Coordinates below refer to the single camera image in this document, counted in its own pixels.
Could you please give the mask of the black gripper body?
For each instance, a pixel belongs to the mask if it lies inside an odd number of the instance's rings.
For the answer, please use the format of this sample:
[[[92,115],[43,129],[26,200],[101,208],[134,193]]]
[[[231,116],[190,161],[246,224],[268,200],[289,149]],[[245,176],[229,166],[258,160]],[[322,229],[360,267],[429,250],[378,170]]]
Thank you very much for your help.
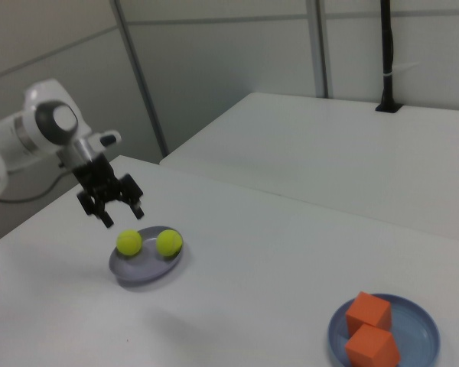
[[[104,154],[99,154],[92,161],[73,169],[82,190],[78,196],[91,197],[95,200],[113,200],[116,195],[117,178]]]

